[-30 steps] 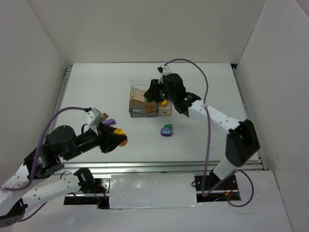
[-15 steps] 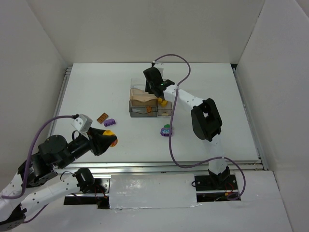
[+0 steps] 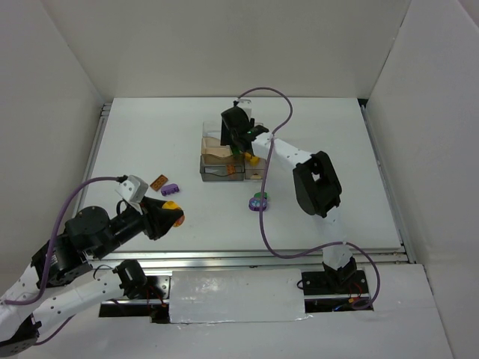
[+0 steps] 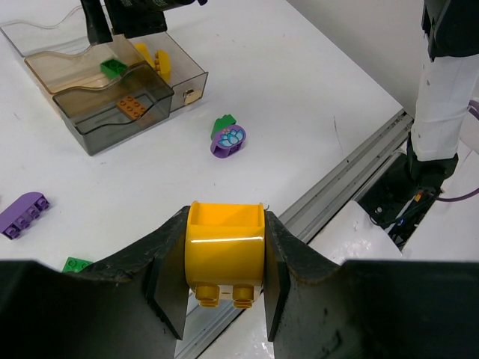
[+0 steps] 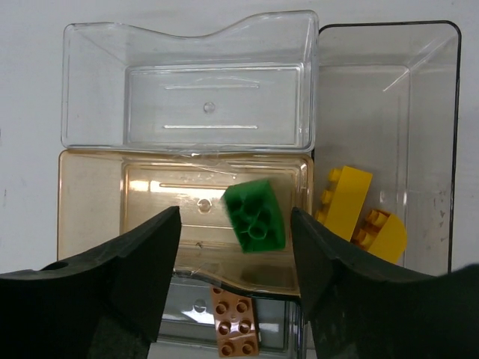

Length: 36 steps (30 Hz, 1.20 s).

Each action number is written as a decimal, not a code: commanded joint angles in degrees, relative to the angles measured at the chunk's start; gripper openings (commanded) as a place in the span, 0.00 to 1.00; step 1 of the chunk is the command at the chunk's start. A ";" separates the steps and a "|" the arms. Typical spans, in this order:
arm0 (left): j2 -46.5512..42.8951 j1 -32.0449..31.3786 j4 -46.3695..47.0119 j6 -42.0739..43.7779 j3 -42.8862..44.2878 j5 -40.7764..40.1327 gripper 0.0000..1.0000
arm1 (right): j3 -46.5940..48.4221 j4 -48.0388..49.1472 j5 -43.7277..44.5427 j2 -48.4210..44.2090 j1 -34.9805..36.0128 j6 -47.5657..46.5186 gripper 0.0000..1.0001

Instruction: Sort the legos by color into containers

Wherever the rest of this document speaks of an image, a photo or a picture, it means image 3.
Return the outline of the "yellow flower lego piece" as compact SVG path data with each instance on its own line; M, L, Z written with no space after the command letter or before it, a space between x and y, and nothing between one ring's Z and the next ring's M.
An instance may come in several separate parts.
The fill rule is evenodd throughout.
M174 201L164 202L163 205L162 205L162 209L166 209L166 210L170 211L171 213L175 214L176 220L173 224L173 227L179 227L185 221L184 211Z

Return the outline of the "purple lego brick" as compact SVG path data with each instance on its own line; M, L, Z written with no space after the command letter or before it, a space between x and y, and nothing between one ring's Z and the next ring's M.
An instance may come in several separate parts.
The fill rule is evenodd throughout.
M180 188L178 184L172 183L172 184L164 185L163 187L161 187L160 192L163 196L169 196L171 194L179 193Z

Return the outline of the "orange lego plate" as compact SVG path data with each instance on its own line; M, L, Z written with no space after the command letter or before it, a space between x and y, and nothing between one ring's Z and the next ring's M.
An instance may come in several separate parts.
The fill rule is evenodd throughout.
M158 191L161 189L161 187L164 186L164 184L166 184L168 181L168 178L165 176L165 175L160 175L158 176L151 184L150 184L150 187L154 190L154 191Z

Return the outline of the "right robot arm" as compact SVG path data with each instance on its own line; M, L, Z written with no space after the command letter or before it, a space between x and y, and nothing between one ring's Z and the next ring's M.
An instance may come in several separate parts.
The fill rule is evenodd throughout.
M286 141L277 139L275 131L256 125L247 111L234 106L221 113L221 145L236 147L243 153L259 156L266 160L260 188L260 201L264 202L266 178L269 164L277 158L293 176L296 202L307 215L318 219L329 242L297 254L280 254L269 244L263 221L263 204L259 207L260 234L266 249L275 257L291 260L323 252L323 269L331 290L340 291L347 287L356 275L357 265L350 247L342 236L338 207L341 204L342 187L329 155L323 151L310 153L300 150Z

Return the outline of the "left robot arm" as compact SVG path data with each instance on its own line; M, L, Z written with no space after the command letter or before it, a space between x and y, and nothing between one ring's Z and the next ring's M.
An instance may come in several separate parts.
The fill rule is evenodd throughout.
M17 355L37 345L54 325L102 301L147 293L148 282L137 260L124 260L107 274L76 289L75 279L91 271L89 257L101 260L139 233L162 238L184 221L173 201L144 197L137 207L117 209L114 218L98 206L81 210L66 222L54 242L47 242L20 278L1 296L1 356Z

